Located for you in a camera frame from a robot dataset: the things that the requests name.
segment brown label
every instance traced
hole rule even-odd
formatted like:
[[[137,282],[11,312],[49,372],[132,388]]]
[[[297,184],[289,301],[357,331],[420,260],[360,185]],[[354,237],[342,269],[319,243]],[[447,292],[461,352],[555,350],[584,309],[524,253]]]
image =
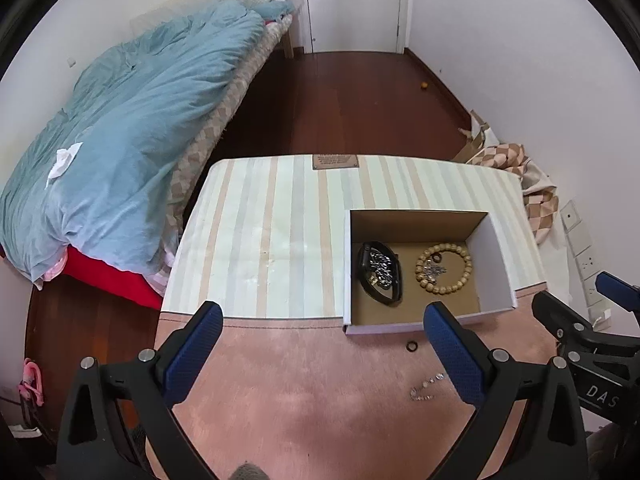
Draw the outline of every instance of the brown label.
[[[337,170],[339,168],[359,168],[357,155],[314,155],[314,170]]]

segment bed leg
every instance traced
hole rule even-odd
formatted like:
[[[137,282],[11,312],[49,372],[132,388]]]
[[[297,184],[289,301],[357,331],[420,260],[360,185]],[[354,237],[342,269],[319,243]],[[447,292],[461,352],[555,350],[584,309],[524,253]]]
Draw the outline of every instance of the bed leg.
[[[285,32],[282,37],[282,46],[284,47],[284,57],[286,59],[293,59],[293,45],[291,44],[291,36],[289,31]]]

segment white tissue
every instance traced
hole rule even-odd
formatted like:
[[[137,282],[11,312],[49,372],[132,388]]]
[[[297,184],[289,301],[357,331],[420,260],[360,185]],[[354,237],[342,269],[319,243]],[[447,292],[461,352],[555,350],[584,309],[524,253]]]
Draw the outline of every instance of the white tissue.
[[[49,183],[54,178],[58,178],[60,175],[65,173],[69,165],[76,158],[80,146],[82,146],[82,142],[76,142],[75,144],[72,144],[68,150],[62,149],[56,152],[56,163],[53,165],[53,168],[51,168],[51,171],[49,171],[45,188],[49,187]]]

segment pink leather mat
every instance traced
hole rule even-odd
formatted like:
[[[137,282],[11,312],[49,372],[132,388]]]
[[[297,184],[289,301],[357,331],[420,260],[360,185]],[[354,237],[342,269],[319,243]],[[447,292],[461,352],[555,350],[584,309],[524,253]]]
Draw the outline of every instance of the pink leather mat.
[[[546,363],[554,339],[533,319],[530,298],[475,329],[489,348]],[[163,314],[156,346],[184,319]],[[409,339],[419,344],[414,353],[404,348]],[[410,400],[412,386],[443,370],[421,334],[347,337],[336,319],[226,319],[174,411],[220,478],[249,461],[272,480],[424,480],[473,411],[448,379],[429,387],[433,399]],[[486,473],[504,457],[523,406],[512,411]]]

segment white box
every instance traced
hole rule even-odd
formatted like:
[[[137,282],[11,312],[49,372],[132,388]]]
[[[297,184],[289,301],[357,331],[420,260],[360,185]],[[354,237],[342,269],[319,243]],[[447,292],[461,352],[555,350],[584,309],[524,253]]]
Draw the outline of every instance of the white box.
[[[370,298],[354,273],[358,247],[371,240],[388,244],[401,262],[402,300],[395,306]],[[444,296],[427,292],[415,279],[418,256],[439,242],[466,244],[474,268],[470,281],[460,291]],[[461,324],[478,322],[517,307],[495,226],[487,212],[347,211],[344,254],[344,331],[347,335],[419,332],[424,309],[433,301],[444,303]],[[462,262],[455,254],[443,253],[445,256],[451,258],[451,266],[457,265],[457,258]],[[457,278],[457,275],[448,276],[449,280]]]

